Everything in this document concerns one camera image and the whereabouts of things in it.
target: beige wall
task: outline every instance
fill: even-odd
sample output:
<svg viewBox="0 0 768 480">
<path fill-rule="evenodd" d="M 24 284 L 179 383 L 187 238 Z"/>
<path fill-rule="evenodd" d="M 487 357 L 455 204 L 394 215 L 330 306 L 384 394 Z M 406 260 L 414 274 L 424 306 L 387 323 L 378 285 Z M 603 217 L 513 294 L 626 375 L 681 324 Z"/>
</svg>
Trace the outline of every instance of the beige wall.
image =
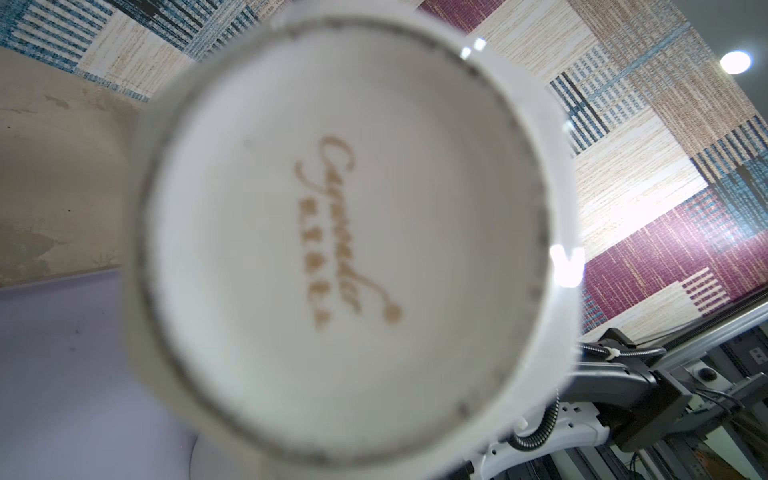
<svg viewBox="0 0 768 480">
<path fill-rule="evenodd" d="M 0 48 L 0 286 L 117 266 L 143 104 Z"/>
</svg>

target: patchwork carpet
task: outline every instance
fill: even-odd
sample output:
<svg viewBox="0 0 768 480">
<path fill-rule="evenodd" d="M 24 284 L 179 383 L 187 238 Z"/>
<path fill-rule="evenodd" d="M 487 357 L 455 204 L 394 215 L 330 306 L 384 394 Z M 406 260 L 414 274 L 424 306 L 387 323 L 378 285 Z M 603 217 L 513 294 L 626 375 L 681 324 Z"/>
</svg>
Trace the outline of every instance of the patchwork carpet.
<svg viewBox="0 0 768 480">
<path fill-rule="evenodd" d="M 768 130 L 668 0 L 406 0 L 570 118 L 584 334 L 670 331 L 768 283 Z M 0 45 L 149 101 L 284 0 L 0 0 Z"/>
</svg>

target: white porcelain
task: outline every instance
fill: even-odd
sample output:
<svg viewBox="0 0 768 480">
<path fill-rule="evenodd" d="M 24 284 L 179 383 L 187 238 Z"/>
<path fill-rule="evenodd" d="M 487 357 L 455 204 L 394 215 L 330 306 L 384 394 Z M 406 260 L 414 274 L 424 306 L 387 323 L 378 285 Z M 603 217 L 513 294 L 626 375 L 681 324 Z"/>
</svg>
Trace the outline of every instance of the white porcelain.
<svg viewBox="0 0 768 480">
<path fill-rule="evenodd" d="M 573 361 L 584 256 L 563 123 L 535 80 L 435 20 L 299 4 L 144 119 L 124 282 L 137 371 L 277 478 L 450 467 Z"/>
</svg>

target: mug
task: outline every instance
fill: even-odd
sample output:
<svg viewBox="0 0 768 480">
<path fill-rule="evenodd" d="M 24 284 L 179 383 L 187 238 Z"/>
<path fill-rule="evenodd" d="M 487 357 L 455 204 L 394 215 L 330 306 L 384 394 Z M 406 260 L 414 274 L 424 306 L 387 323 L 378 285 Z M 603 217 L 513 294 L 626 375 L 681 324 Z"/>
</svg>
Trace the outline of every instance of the mug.
<svg viewBox="0 0 768 480">
<path fill-rule="evenodd" d="M 571 368 L 564 115 L 484 46 L 391 2 L 304 2 L 141 122 L 129 355 L 256 478 L 430 478 Z"/>
</svg>

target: round light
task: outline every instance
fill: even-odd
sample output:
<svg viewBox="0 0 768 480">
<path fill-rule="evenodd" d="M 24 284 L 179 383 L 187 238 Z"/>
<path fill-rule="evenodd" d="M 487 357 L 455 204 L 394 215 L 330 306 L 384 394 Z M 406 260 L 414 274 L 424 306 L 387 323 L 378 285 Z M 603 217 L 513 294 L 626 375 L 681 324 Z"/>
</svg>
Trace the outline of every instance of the round light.
<svg viewBox="0 0 768 480">
<path fill-rule="evenodd" d="M 750 57 L 750 55 L 745 51 L 740 50 L 726 53 L 720 59 L 720 66 L 723 67 L 723 70 L 725 70 L 727 73 L 730 73 L 731 75 L 743 73 L 747 71 L 751 65 L 752 57 Z"/>
</svg>

